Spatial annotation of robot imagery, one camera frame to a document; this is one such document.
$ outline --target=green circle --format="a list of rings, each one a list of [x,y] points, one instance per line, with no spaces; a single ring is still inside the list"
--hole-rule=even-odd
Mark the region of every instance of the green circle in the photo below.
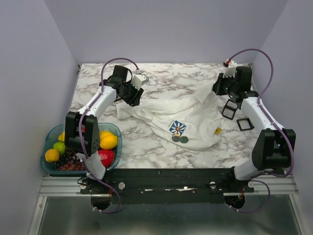
[[[178,141],[179,141],[179,139],[180,139],[179,134],[173,134],[173,135],[172,135],[172,141],[174,141],[174,142],[178,142]]]
[[[189,139],[188,139],[188,137],[186,137],[186,136],[182,136],[181,138],[180,138],[180,142],[182,142],[182,143],[187,143],[189,141]]]

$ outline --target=marble table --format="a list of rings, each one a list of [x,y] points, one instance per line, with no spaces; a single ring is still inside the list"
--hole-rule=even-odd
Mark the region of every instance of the marble table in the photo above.
[[[107,66],[104,78],[108,78],[115,64]],[[132,64],[122,64],[132,71]],[[183,98],[206,85],[225,68],[222,64],[138,64],[149,76],[143,85],[142,99]],[[100,82],[102,64],[83,64],[77,81],[71,111],[78,111],[95,94]],[[219,97],[219,111],[228,100]],[[236,120],[245,118],[237,110],[234,120],[224,118],[221,140],[205,151],[193,151],[179,147],[152,133],[149,125],[134,117],[119,120],[115,104],[101,116],[99,122],[110,122],[119,127],[123,138],[123,150],[117,168],[221,168],[232,167],[249,158],[257,140],[255,130],[239,130]]]

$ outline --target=yellow tag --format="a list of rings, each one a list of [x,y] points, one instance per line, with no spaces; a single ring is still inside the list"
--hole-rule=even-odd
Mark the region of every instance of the yellow tag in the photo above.
[[[217,135],[222,131],[222,129],[220,127],[216,128],[214,134]]]

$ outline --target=white wall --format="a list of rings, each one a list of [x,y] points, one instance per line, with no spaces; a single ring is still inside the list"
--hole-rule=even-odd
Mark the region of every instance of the white wall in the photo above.
[[[45,0],[80,63],[221,62],[260,48],[287,0]],[[252,62],[255,53],[237,58]]]
[[[264,103],[279,122],[297,134],[294,176],[313,231],[312,9],[312,0],[289,0],[262,49],[274,63],[274,78]],[[268,61],[259,54],[253,68],[260,91],[270,75]]]
[[[28,233],[48,131],[64,123],[77,65],[43,0],[1,1],[0,233]]]

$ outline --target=green apple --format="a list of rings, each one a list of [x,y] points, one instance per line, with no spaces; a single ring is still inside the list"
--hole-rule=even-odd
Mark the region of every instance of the green apple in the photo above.
[[[60,154],[64,154],[65,153],[65,144],[63,142],[56,142],[53,145],[53,148],[55,150],[58,150]]]

